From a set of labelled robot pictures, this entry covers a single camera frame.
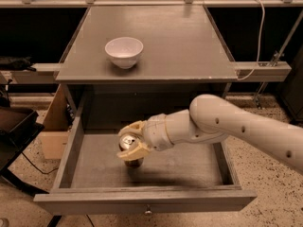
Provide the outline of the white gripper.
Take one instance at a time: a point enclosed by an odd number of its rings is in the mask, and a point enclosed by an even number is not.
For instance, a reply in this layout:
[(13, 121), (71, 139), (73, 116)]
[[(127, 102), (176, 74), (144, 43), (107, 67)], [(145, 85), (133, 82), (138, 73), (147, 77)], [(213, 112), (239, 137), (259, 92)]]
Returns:
[(143, 135), (144, 142), (150, 148), (138, 140), (135, 147), (117, 154), (123, 161), (144, 158), (151, 153), (151, 149), (163, 151), (173, 147), (166, 130), (166, 115), (163, 113), (150, 117), (146, 122), (139, 120), (125, 126), (118, 135), (124, 134)]

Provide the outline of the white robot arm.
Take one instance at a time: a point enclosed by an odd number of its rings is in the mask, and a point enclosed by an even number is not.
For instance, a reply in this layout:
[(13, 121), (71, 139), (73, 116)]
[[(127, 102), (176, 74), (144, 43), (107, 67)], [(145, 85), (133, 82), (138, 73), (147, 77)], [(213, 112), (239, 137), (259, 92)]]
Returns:
[(130, 146), (117, 155), (124, 161), (182, 143), (220, 143), (235, 136), (293, 170), (303, 173), (303, 129), (249, 113), (213, 95), (195, 97), (187, 110), (136, 121), (119, 132)]

